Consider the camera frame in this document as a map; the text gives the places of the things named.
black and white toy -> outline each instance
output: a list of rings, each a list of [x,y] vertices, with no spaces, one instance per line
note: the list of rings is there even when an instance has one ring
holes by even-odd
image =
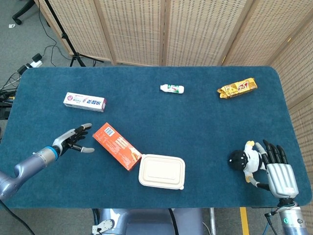
[[[262,161],[261,153],[253,150],[254,141],[248,141],[245,144],[245,149],[235,150],[230,154],[228,163],[234,170],[243,170],[246,181],[249,183],[249,177],[253,178],[253,172],[257,170],[265,170],[265,165]]]

gray carpet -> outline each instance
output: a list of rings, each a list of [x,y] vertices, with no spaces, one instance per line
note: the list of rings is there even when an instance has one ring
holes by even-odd
[[[2,87],[9,76],[26,63],[30,63],[31,58],[36,54],[44,53],[46,46],[53,45],[54,42],[45,35],[45,32],[38,18],[38,8],[33,6],[28,12],[20,17],[22,25],[16,25],[15,28],[8,28],[9,24],[14,24],[12,15],[19,11],[25,4],[25,0],[0,0],[0,45],[2,54],[0,56],[0,87]],[[55,38],[53,31],[47,27],[42,16],[43,24],[47,33]],[[70,58],[62,48],[57,44],[62,54]],[[43,57],[43,66],[52,66],[50,62],[52,47],[48,47]],[[53,63],[56,66],[69,66],[70,61],[65,59],[57,50],[54,49]],[[83,58],[86,66],[92,66],[92,60]],[[111,66],[110,62],[98,63],[96,66]],[[1,136],[5,131],[6,121],[0,121],[2,129]],[[249,230],[252,235],[261,235],[266,226],[264,213],[265,209],[247,209]],[[14,212],[24,219],[34,230],[36,235],[87,235],[91,232],[93,223],[91,210],[82,209],[32,209],[32,210],[14,210]],[[216,229],[218,235],[241,235],[241,220],[239,209],[215,209]],[[209,226],[209,213],[203,209],[203,220]],[[279,235],[283,234],[279,216],[273,218],[273,224],[277,228]],[[12,235],[28,234],[27,230],[7,212],[0,210],[0,234]]]

white bottle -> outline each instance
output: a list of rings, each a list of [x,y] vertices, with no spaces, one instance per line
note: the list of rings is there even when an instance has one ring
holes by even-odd
[[[161,85],[160,90],[164,91],[164,92],[171,92],[171,93],[177,93],[177,94],[183,94],[184,93],[184,87],[183,86],[175,86],[175,85],[169,85],[169,84]]]

robotic arm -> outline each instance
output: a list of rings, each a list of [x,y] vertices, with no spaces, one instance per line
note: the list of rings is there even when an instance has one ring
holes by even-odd
[[[292,166],[288,164],[286,154],[281,146],[263,140],[265,149],[256,143],[255,146],[262,156],[268,176],[268,184],[262,184],[250,177],[250,182],[257,188],[263,188],[279,199],[275,211],[265,214],[268,223],[271,225],[270,217],[279,213],[285,235],[309,235],[304,217],[300,207],[293,200],[298,194],[298,186]]]
[[[71,129],[56,138],[52,146],[47,146],[33,153],[28,159],[14,167],[16,178],[0,171],[0,200],[4,201],[13,196],[29,178],[57,161],[68,149],[71,148],[81,153],[92,153],[93,148],[86,148],[77,144],[79,140],[85,138],[84,135],[90,128],[91,123],[86,123],[76,129]]]

yellow snack wrapper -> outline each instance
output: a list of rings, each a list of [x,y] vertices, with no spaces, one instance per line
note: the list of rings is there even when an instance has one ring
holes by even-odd
[[[254,78],[247,78],[240,82],[235,82],[222,88],[218,89],[217,92],[220,93],[220,98],[232,98],[234,96],[238,96],[252,90],[257,89],[258,86],[256,85]]]

